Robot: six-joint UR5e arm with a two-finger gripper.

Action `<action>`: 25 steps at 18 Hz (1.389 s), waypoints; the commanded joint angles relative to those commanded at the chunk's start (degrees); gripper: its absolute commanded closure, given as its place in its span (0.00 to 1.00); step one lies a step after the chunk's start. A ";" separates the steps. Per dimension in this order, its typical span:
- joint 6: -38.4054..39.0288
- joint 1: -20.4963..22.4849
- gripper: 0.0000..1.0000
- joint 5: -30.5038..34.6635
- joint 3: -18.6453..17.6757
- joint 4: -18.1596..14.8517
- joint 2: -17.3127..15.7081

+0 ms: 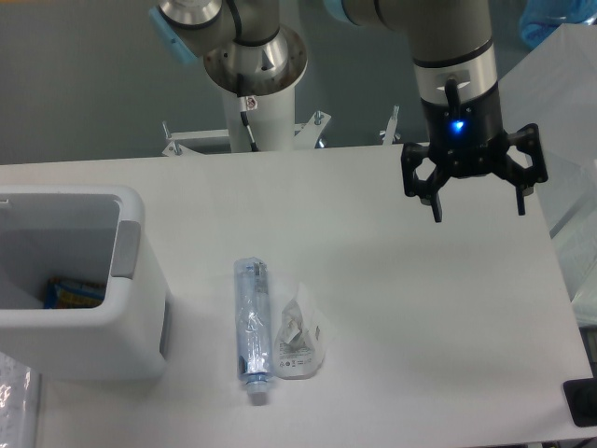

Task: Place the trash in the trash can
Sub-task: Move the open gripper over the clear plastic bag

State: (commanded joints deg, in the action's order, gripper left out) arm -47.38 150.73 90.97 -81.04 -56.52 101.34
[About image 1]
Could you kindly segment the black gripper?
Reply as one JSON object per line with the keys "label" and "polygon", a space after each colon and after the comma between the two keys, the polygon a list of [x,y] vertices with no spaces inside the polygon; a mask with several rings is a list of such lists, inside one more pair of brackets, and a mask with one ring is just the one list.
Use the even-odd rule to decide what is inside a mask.
{"label": "black gripper", "polygon": [[[443,105],[422,101],[429,146],[403,146],[405,194],[430,206],[435,222],[440,223],[443,212],[438,194],[450,178],[494,174],[515,189],[517,212],[524,216],[525,198],[534,193],[536,184],[548,180],[538,125],[530,123],[507,133],[497,85],[464,102],[450,85],[444,98],[447,102]],[[426,179],[417,174],[424,160],[434,164]]]}

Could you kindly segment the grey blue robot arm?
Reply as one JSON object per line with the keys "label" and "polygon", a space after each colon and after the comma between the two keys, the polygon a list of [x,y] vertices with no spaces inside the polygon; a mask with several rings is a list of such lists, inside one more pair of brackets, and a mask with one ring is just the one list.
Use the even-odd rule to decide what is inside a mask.
{"label": "grey blue robot arm", "polygon": [[[504,129],[490,9],[484,1],[328,1],[328,13],[355,26],[406,34],[429,142],[403,146],[405,193],[442,219],[439,191],[451,179],[496,175],[513,186],[523,210],[548,179],[535,124]],[[304,74],[301,38],[280,21],[276,1],[158,1],[149,17],[181,62],[202,61],[229,97],[235,152],[289,148],[292,115],[266,100],[292,91]]]}

